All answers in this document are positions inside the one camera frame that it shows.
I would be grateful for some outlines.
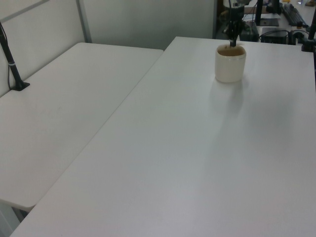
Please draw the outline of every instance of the coffee cup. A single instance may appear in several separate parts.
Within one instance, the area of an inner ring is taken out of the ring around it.
[[[240,81],[245,62],[246,51],[242,46],[219,46],[215,55],[215,78],[224,83]]]

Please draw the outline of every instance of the keyboard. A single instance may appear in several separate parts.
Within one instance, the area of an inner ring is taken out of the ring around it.
[[[301,14],[292,4],[284,4],[282,7],[283,14],[285,15],[288,23],[291,26],[297,26],[297,23],[303,22],[303,27],[306,28],[308,25],[302,18]]]

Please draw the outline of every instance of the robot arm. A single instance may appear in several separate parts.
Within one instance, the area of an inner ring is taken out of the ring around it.
[[[228,9],[229,22],[224,30],[231,42],[231,47],[236,46],[238,35],[241,33],[244,22],[244,6],[248,5],[251,0],[224,0],[224,7]]]

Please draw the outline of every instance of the black stand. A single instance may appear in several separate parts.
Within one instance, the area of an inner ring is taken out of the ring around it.
[[[277,19],[261,19],[263,0],[257,1],[255,22],[257,26],[278,26]]]
[[[316,32],[316,9],[314,12],[314,17],[313,21],[311,24],[311,28],[308,34],[308,38],[304,37],[302,39],[302,51],[303,52],[314,52],[315,51],[315,46],[316,46],[316,40],[314,39]]]
[[[15,62],[13,60],[11,51],[9,49],[8,42],[7,42],[6,36],[4,34],[1,22],[0,22],[0,43],[1,43],[2,49],[4,51],[5,57],[8,61],[9,67],[10,67],[12,74],[14,76],[14,79],[15,79],[15,86],[13,88],[11,88],[11,90],[21,91],[21,90],[25,89],[26,87],[28,87],[30,84],[23,82],[21,77],[20,77],[18,69],[16,68]]]

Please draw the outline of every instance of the table surface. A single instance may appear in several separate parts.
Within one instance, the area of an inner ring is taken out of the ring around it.
[[[161,54],[79,43],[0,98],[0,201],[36,205]]]
[[[314,237],[313,56],[245,42],[222,84],[224,43],[176,38],[12,237]]]

